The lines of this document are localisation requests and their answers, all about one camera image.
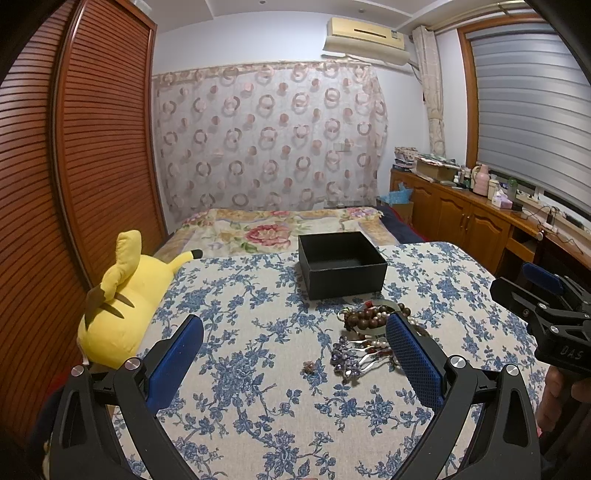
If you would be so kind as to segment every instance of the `tied curtain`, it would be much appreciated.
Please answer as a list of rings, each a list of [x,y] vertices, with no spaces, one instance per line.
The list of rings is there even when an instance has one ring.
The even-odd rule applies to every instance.
[[[413,42],[417,49],[421,83],[429,120],[429,143],[431,153],[445,157],[445,136],[443,127],[443,88],[441,85],[441,64],[435,33],[425,27],[413,30]]]

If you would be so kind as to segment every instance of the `roller blind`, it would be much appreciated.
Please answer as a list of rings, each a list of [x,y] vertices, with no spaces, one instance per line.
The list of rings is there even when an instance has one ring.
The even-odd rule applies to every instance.
[[[478,80],[478,162],[591,211],[591,86],[548,24],[467,35]]]

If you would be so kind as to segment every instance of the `wardrobe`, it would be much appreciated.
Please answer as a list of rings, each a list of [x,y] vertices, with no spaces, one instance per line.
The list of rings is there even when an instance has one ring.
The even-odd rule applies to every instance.
[[[165,241],[150,126],[155,24],[126,0],[67,0],[0,85],[0,426],[24,443],[81,361],[86,292],[119,232]]]

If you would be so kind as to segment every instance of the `pink flower pattern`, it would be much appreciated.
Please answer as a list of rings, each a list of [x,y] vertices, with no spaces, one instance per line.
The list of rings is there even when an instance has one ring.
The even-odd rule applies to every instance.
[[[250,230],[244,238],[264,247],[289,247],[290,233],[289,228],[283,225],[259,225]]]

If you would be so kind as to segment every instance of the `human hand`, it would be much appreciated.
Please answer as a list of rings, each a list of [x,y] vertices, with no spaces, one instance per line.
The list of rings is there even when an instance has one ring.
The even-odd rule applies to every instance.
[[[542,401],[535,414],[536,422],[543,432],[552,432],[562,413],[562,403],[558,399],[564,388],[564,375],[556,367],[550,367],[545,379]],[[591,378],[573,384],[570,394],[582,403],[591,403]]]

